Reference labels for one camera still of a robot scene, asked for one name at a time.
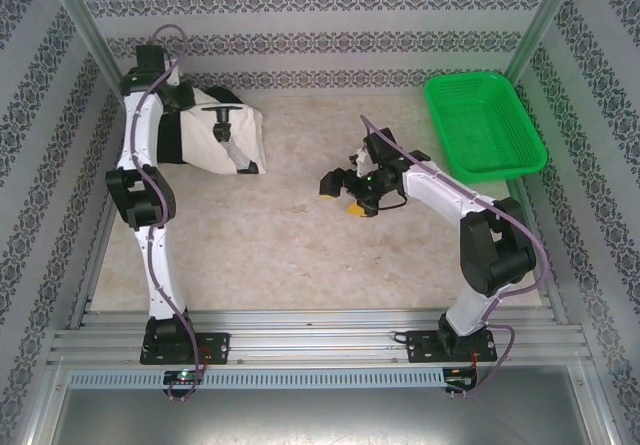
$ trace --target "wall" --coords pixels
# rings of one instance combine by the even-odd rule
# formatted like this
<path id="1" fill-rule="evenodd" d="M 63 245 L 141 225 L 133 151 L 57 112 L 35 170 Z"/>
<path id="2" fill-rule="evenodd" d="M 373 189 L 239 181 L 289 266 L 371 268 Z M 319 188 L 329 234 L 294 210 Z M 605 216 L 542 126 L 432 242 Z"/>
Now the wall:
<path id="1" fill-rule="evenodd" d="M 0 1 L 0 444 L 65 328 L 124 119 L 59 0 Z"/>
<path id="2" fill-rule="evenodd" d="M 565 0 L 520 92 L 550 152 L 527 177 L 624 443 L 640 443 L 640 0 Z"/>
<path id="3" fill-rule="evenodd" d="M 183 68 L 196 83 L 281 94 L 418 93 L 430 75 L 444 71 L 504 70 L 540 4 L 85 1 L 123 71 L 134 62 L 134 44 L 146 41 L 158 26 L 175 22 L 190 35 Z M 177 48 L 177 40 L 168 42 Z"/>

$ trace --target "fabric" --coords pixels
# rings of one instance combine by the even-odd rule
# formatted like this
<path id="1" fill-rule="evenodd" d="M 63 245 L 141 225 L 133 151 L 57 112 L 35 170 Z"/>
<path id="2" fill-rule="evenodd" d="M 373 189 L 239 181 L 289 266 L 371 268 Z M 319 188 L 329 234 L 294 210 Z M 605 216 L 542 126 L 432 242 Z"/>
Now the fabric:
<path id="1" fill-rule="evenodd" d="M 230 153 L 213 135 L 216 112 L 203 110 L 220 105 L 216 99 L 194 89 L 196 106 L 180 113 L 182 159 L 209 172 L 236 174 L 238 169 Z M 262 113 L 248 105 L 229 104 L 241 110 L 229 111 L 232 141 L 240 151 L 266 173 L 266 159 L 262 145 Z"/>

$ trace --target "green basket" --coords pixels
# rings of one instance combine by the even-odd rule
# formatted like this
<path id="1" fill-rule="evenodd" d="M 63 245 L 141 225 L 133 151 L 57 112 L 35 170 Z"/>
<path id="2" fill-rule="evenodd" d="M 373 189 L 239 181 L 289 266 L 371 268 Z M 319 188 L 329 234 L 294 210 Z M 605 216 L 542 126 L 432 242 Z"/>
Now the green basket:
<path id="1" fill-rule="evenodd" d="M 539 171 L 547 150 L 513 86 L 494 72 L 440 75 L 425 85 L 452 175 L 465 183 Z"/>

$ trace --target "floor surface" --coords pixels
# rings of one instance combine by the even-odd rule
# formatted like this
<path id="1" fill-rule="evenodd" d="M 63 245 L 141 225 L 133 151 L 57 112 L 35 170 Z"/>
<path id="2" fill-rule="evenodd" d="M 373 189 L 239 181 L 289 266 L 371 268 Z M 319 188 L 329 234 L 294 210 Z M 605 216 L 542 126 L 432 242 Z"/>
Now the floor surface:
<path id="1" fill-rule="evenodd" d="M 170 223 L 173 262 L 191 309 L 358 309 L 446 307 L 464 278 L 458 233 L 423 203 L 366 219 L 351 198 L 318 195 L 320 179 L 365 135 L 360 114 L 388 126 L 408 150 L 445 161 L 421 96 L 279 97 L 249 103 L 264 114 L 267 174 L 221 176 L 163 165 L 177 200 Z M 475 185 L 495 198 L 504 182 Z M 532 283 L 530 276 L 523 284 Z M 538 294 L 509 304 L 536 306 Z M 116 217 L 93 310 L 145 310 L 140 251 Z"/>

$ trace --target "black mounting bracket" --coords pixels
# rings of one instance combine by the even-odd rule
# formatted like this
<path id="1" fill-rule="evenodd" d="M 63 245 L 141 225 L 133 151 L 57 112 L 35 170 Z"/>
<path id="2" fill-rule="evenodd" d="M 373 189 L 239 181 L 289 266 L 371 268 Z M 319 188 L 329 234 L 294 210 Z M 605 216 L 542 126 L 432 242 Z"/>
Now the black mounting bracket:
<path id="1" fill-rule="evenodd" d="M 196 333 L 200 365 L 226 365 L 229 357 L 228 333 Z M 180 319 L 150 318 L 140 352 L 142 365 L 193 365 L 193 345 Z"/>
<path id="2" fill-rule="evenodd" d="M 479 330 L 468 337 L 460 337 L 453 351 L 447 351 L 437 330 L 410 330 L 396 333 L 394 340 L 407 347 L 409 363 L 495 362 L 498 360 L 493 334 Z"/>

